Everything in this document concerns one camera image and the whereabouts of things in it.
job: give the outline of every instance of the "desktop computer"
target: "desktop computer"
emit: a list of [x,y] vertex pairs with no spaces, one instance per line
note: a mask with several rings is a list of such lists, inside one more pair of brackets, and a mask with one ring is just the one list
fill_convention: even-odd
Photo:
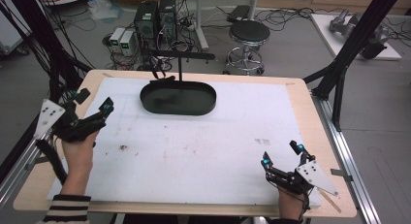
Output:
[[175,0],[160,0],[159,13],[163,42],[169,44],[176,41]]
[[141,1],[137,7],[134,24],[137,34],[148,43],[150,49],[156,49],[157,44],[161,44],[161,39],[158,38],[160,22],[157,1]]

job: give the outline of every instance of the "round stool seat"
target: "round stool seat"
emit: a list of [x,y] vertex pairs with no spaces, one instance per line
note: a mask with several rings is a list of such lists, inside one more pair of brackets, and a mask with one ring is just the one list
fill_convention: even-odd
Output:
[[241,20],[230,27],[230,37],[249,46],[260,46],[268,40],[269,29],[261,22]]

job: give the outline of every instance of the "power supply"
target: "power supply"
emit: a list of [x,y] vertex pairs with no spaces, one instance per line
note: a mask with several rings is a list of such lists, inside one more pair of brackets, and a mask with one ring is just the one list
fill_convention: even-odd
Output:
[[111,52],[121,53],[120,40],[126,29],[123,27],[118,27],[115,29],[114,33],[110,37]]
[[121,51],[124,56],[133,56],[137,50],[136,38],[133,30],[126,30],[120,40]]

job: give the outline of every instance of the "metal frame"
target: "metal frame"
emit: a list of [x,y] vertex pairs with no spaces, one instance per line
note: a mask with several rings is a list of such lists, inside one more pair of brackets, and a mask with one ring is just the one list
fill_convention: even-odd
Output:
[[335,96],[332,108],[332,123],[338,131],[340,128],[340,115],[342,105],[342,94],[344,90],[345,74],[356,56],[367,45],[369,38],[381,21],[390,11],[397,0],[372,0],[360,19],[353,33],[345,42],[335,60],[326,68],[304,78],[305,83],[310,83],[321,77],[320,84],[312,90],[313,95],[322,100],[328,100],[329,94],[335,87]]
[[380,224],[380,218],[368,195],[365,188],[363,179],[351,154],[350,148],[345,141],[344,135],[334,126],[332,122],[332,106],[329,101],[324,101],[318,97],[313,97],[314,101],[317,100],[323,115],[323,119],[326,121],[329,127],[330,134],[333,140],[333,146],[338,153],[339,160],[345,169],[347,176],[351,176],[353,181],[350,181],[352,191],[356,195],[358,205],[363,213],[364,221],[368,224]]
[[[46,133],[43,138],[48,139],[49,136],[50,132]],[[39,155],[40,150],[36,147],[36,140],[33,139],[0,184],[0,210],[9,201],[17,186],[23,181],[24,176],[31,171],[35,159]]]

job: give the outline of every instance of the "wooden table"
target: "wooden table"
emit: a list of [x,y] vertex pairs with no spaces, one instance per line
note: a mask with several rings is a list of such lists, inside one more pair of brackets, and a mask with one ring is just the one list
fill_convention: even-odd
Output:
[[[338,196],[332,196],[320,191],[322,205],[309,210],[307,217],[353,217],[355,209],[350,192],[341,176],[331,175],[330,169],[339,169],[332,147],[327,138],[320,117],[311,100],[308,89],[301,79],[222,76],[206,74],[183,74],[184,80],[192,81],[226,81],[252,82],[285,85],[293,107],[300,135],[309,149],[316,155],[322,168],[335,185]],[[149,72],[125,72],[94,70],[88,73],[81,88],[87,88],[91,95],[78,106],[77,114],[83,117],[94,99],[95,93],[104,78],[138,78],[152,80]],[[55,180],[55,175],[49,163],[37,164],[25,181],[17,195],[14,207],[17,210],[47,210],[50,200],[47,194]],[[91,202],[90,211],[125,212],[125,213],[173,213],[173,214],[208,214],[208,215],[238,215],[238,216],[278,216],[277,206],[246,206],[246,205],[191,205],[191,204],[148,204],[124,202]]]

